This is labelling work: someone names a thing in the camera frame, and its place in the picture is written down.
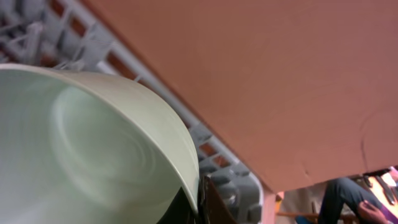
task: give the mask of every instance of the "gray plastic dish rack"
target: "gray plastic dish rack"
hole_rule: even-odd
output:
[[[161,96],[187,125],[201,175],[238,223],[260,223],[257,177],[127,47],[75,0],[0,0],[0,63],[122,75]]]

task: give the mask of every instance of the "pants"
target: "pants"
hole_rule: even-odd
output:
[[[318,217],[319,224],[336,224],[344,203],[355,213],[361,223],[363,220],[357,211],[360,202],[367,200],[377,208],[381,208],[381,202],[371,192],[363,189],[348,178],[331,180],[326,188],[321,211]]]

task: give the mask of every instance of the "jeans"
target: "jeans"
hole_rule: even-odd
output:
[[[354,181],[348,178],[331,180],[326,187],[318,223],[336,224],[344,203],[355,213],[361,223],[368,223],[358,215],[357,211],[359,203],[364,200],[367,200],[377,208],[382,207],[381,202],[376,196],[363,189]]]

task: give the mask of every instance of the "white bowl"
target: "white bowl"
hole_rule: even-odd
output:
[[[174,110],[123,77],[0,65],[0,223],[156,223],[198,159]]]

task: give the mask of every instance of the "plastic grid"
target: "plastic grid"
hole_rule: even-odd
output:
[[[0,0],[0,63],[121,75],[161,96],[182,118],[209,175],[238,223],[260,223],[261,183],[154,74],[74,0]]]

